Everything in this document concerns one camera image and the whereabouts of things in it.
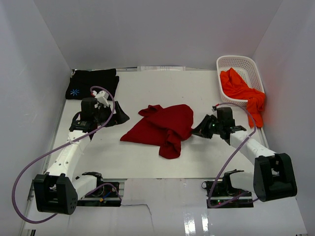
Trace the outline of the red t shirt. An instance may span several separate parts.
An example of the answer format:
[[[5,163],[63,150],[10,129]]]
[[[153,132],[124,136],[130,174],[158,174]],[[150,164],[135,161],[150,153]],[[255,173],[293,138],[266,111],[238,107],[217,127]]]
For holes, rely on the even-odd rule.
[[[181,155],[181,142],[191,136],[193,110],[186,104],[163,108],[149,105],[138,112],[142,119],[120,140],[159,146],[159,155],[176,159]]]

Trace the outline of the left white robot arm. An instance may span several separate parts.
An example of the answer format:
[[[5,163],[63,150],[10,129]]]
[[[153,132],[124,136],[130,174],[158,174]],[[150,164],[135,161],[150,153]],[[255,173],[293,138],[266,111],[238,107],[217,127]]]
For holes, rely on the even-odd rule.
[[[119,103],[115,101],[113,104],[114,108],[111,108],[107,102],[94,97],[81,101],[81,110],[74,115],[69,127],[69,144],[61,149],[51,167],[33,181],[38,211],[71,215],[81,198],[103,193],[100,173],[85,172],[75,177],[74,171],[97,130],[129,120]]]

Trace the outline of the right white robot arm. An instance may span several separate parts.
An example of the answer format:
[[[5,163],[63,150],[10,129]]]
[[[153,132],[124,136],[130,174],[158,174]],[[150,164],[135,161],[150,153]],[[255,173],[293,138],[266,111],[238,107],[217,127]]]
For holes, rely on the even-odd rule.
[[[221,169],[208,188],[208,197],[226,194],[233,200],[247,193],[254,193],[262,202],[294,197],[297,185],[291,158],[286,153],[276,153],[252,138],[252,133],[235,124],[230,107],[214,106],[214,115],[206,115],[192,130],[192,134],[206,139],[219,135],[235,148],[233,155],[242,153],[252,164],[253,171]]]

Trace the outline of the folded black t shirt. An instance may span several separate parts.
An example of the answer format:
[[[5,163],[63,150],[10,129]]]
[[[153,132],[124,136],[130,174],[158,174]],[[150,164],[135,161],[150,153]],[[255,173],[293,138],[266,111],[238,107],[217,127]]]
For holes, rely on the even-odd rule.
[[[90,88],[99,86],[109,91],[115,97],[120,77],[116,69],[107,70],[73,70],[65,93],[67,100],[82,100],[92,97]]]

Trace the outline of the white papers at back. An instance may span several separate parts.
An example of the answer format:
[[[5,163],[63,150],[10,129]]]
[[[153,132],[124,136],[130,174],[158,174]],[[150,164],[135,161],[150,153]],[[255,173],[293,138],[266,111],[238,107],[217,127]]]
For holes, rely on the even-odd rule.
[[[137,71],[185,71],[185,66],[138,66]]]

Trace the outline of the orange t shirt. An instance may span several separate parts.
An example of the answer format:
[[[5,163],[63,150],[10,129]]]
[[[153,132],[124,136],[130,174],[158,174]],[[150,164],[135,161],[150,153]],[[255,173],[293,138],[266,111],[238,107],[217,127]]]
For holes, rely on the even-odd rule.
[[[258,128],[263,127],[262,112],[266,95],[254,88],[250,88],[242,77],[233,69],[220,73],[223,92],[230,98],[247,100],[246,109],[253,117]]]

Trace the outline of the white plastic basket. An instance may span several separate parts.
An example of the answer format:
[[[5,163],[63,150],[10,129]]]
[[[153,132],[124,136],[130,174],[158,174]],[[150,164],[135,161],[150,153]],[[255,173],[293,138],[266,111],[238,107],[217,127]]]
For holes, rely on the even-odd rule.
[[[230,68],[233,68],[242,77],[243,81],[248,85],[248,87],[263,93],[265,92],[258,68],[251,58],[234,55],[221,56],[217,59],[216,66],[220,97],[223,102],[233,103],[241,107],[245,107],[247,105],[247,100],[230,98],[223,91],[220,74],[222,71],[227,71]]]

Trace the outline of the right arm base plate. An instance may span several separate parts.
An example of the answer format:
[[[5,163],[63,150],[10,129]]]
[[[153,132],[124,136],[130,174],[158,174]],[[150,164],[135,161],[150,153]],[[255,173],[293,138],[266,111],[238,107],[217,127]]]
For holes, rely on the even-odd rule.
[[[254,207],[254,204],[251,192],[246,192],[242,189],[232,189],[228,192],[224,188],[222,181],[219,180],[214,188],[210,203],[213,206],[221,205],[240,194],[242,194],[241,197],[224,206],[221,206],[221,208],[252,208]]]

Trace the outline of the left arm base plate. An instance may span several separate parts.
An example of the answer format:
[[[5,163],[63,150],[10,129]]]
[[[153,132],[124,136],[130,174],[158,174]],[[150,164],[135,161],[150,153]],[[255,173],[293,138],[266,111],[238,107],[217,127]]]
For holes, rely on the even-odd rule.
[[[94,193],[88,195],[87,197],[78,201],[78,207],[120,207],[121,200],[118,194],[122,197],[123,192],[121,190],[121,182],[110,182],[115,189],[110,185],[105,185],[95,191]]]

